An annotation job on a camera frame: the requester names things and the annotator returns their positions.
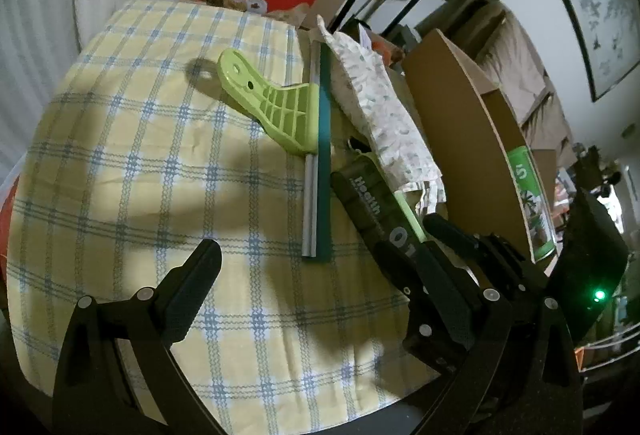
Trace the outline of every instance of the white wall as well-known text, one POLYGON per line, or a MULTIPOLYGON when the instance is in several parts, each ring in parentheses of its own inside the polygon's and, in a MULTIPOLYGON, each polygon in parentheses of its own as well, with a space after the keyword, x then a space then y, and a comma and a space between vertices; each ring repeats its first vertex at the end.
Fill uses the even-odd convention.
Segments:
MULTIPOLYGON (((388 0, 371 12, 376 0, 357 0, 354 10, 371 27, 382 31, 406 0, 388 0)), ((640 121, 640 69, 592 103, 580 46, 562 0, 501 0, 516 14, 530 35, 560 96, 576 141, 596 144, 612 158, 628 152, 620 133, 640 121)), ((415 25, 440 0, 423 0, 405 19, 415 25)))

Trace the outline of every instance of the yellow tablecloth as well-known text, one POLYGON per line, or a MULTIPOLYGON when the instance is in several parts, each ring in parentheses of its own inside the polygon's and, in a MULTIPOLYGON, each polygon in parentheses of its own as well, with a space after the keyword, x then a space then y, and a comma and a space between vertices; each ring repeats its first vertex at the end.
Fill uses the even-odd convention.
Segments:
MULTIPOLYGON (((406 300, 332 196, 334 258, 301 259, 304 162, 222 91, 240 49, 279 84, 303 80, 306 36, 281 22, 135 1, 63 80, 33 139, 10 229, 12 331, 28 380, 52 392, 75 302, 156 286, 203 237, 223 268, 172 352, 222 426, 297 434, 359 417, 428 382, 406 354, 406 300)), ((332 164, 345 116, 332 110, 332 164)), ((127 364, 146 409, 148 391, 127 364)))

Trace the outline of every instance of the teal rubber strip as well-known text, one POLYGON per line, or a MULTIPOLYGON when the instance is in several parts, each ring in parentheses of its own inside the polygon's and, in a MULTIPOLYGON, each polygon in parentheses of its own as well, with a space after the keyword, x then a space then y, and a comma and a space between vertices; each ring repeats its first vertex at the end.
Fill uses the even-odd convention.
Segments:
POLYGON ((318 213, 315 261, 331 261, 331 61, 326 43, 320 49, 320 105, 318 113, 318 213))

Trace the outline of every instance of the green cylindrical container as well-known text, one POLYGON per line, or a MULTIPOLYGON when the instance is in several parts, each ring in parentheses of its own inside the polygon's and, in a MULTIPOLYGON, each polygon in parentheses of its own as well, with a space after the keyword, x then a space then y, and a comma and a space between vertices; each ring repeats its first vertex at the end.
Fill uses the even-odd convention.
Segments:
POLYGON ((533 244, 533 258, 535 261, 539 261, 553 251, 556 246, 542 187, 536 171, 533 169, 529 148, 519 146, 511 150, 507 157, 511 171, 513 171, 518 183, 524 214, 527 218, 529 237, 533 244))

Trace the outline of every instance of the green can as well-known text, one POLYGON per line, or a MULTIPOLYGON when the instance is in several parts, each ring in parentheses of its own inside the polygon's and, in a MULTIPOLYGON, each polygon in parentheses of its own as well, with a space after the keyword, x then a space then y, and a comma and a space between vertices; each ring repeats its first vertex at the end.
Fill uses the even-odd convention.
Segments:
POLYGON ((533 258, 539 261, 551 253, 556 246, 542 187, 529 157, 529 148, 519 146, 511 150, 507 157, 518 183, 529 237, 533 245, 533 258))

